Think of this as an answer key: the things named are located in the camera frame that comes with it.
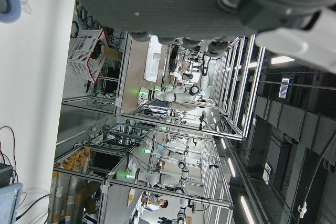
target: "ceiling light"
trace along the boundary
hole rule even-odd
[[[233,176],[233,177],[236,177],[236,172],[235,172],[235,169],[233,168],[233,164],[232,164],[231,159],[228,158],[228,159],[227,159],[227,162],[229,163],[229,167],[230,167],[232,176]]]
[[[243,196],[240,198],[240,202],[242,203],[242,206],[244,208],[245,215],[247,217],[248,223],[249,224],[255,224],[254,221],[253,221],[250,209],[248,209],[248,206],[246,204],[245,198]]]
[[[226,149],[226,145],[225,145],[225,142],[224,142],[224,139],[223,139],[223,138],[221,138],[221,142],[222,142],[222,146],[223,146],[223,148]]]
[[[258,65],[257,62],[251,62],[248,64],[248,68],[255,68]]]
[[[280,63],[285,63],[285,62],[290,62],[294,61],[294,59],[289,58],[287,56],[279,56],[279,57],[274,57],[271,59],[271,64],[280,64]]]

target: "white plastic basket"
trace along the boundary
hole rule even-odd
[[[98,40],[102,45],[108,46],[103,29],[82,30],[68,56],[68,64],[73,74],[94,83],[97,83],[100,70],[106,60],[102,56],[96,60],[92,59],[93,49]]]

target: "white wall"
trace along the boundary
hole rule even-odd
[[[0,126],[16,136],[19,181],[27,198],[21,214],[50,191],[74,0],[28,0],[32,14],[0,23]],[[2,151],[13,161],[13,140],[0,132]],[[43,223],[48,198],[18,224]]]

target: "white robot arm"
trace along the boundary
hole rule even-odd
[[[164,91],[156,91],[149,90],[146,88],[140,89],[140,100],[145,99],[158,99],[164,102],[192,102],[194,100],[195,95],[197,95],[199,91],[199,87],[197,85],[193,85],[188,92],[181,92],[180,90],[172,90],[169,92]]]
[[[146,141],[146,146],[150,146],[151,141]],[[181,179],[178,180],[176,177],[169,175],[169,174],[161,174],[158,172],[153,172],[152,174],[146,172],[146,171],[140,171],[137,179],[143,180],[148,182],[151,185],[156,185],[157,183],[161,183],[163,185],[168,185],[175,187],[175,192],[180,194],[185,194],[185,180],[188,177],[189,170],[186,167],[184,156],[177,152],[172,152],[168,149],[159,149],[154,148],[153,153],[160,154],[162,157],[169,157],[172,159],[178,160],[178,166],[181,169]],[[177,224],[184,224],[185,223],[185,209],[188,205],[187,199],[180,199],[180,210],[177,213]]]
[[[212,41],[209,43],[208,40],[204,40],[202,42],[200,52],[204,53],[202,56],[201,77],[198,81],[201,90],[205,90],[209,85],[208,68],[211,58],[221,56],[227,46],[228,42],[226,41]]]

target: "black box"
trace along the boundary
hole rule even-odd
[[[8,186],[12,176],[13,167],[11,165],[0,164],[0,188]]]

